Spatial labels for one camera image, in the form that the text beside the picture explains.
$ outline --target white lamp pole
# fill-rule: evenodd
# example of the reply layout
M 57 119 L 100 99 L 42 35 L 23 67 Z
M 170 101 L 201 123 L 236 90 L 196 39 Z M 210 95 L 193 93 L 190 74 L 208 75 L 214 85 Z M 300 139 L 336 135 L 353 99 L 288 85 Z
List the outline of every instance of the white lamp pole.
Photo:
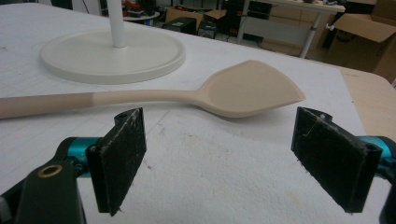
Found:
M 111 36 L 113 46 L 117 49 L 126 47 L 125 32 L 122 18 L 121 0 L 107 0 L 108 17 L 110 18 Z

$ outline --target white lamp base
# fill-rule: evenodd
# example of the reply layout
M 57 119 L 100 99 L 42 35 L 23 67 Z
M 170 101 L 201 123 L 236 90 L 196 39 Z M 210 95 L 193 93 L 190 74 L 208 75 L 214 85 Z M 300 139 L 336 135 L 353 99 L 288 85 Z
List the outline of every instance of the white lamp base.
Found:
M 186 50 L 177 39 L 146 30 L 126 30 L 126 47 L 112 46 L 110 30 L 66 35 L 41 50 L 55 76 L 92 84 L 122 84 L 161 77 L 177 70 Z

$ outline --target unfinished wooden spoon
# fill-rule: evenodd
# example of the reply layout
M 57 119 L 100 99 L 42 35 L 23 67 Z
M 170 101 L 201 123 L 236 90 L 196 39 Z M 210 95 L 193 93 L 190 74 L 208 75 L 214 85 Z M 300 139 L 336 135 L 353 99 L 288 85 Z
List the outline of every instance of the unfinished wooden spoon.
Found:
M 227 118 L 242 118 L 305 99 L 300 89 L 270 65 L 246 61 L 210 77 L 197 91 L 105 91 L 0 98 L 0 119 L 133 102 L 175 101 Z

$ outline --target cardboard box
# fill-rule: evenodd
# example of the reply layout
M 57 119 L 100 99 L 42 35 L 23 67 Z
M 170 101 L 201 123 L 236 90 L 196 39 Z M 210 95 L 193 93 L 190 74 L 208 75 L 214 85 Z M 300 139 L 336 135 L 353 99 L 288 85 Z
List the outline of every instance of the cardboard box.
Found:
M 182 7 L 185 10 L 179 10 L 177 9 L 178 7 Z M 197 20 L 196 30 L 198 30 L 201 21 L 216 21 L 221 17 L 225 16 L 226 12 L 227 10 L 212 10 L 212 9 L 195 8 L 195 7 L 174 6 L 166 9 L 165 21 L 166 22 L 172 21 L 179 17 L 195 18 Z
M 325 63 L 371 72 L 393 82 L 396 78 L 396 26 L 390 24 L 396 21 L 382 20 L 380 15 L 343 15 L 334 24 L 338 31 Z
M 277 6 L 271 9 L 271 14 L 268 20 L 310 28 L 316 17 L 317 13 L 313 11 L 292 7 Z M 315 50 L 317 47 L 320 47 L 322 45 L 322 36 L 323 34 L 327 34 L 326 23 L 329 23 L 330 17 L 331 16 L 329 14 L 322 15 L 318 24 L 318 29 L 315 33 L 314 38 L 312 39 L 309 50 Z M 262 47 L 272 51 L 287 54 L 296 54 L 295 52 L 297 52 L 298 54 L 303 48 L 303 46 L 294 46 L 290 43 L 280 42 L 268 38 L 264 38 L 264 40 L 262 41 Z

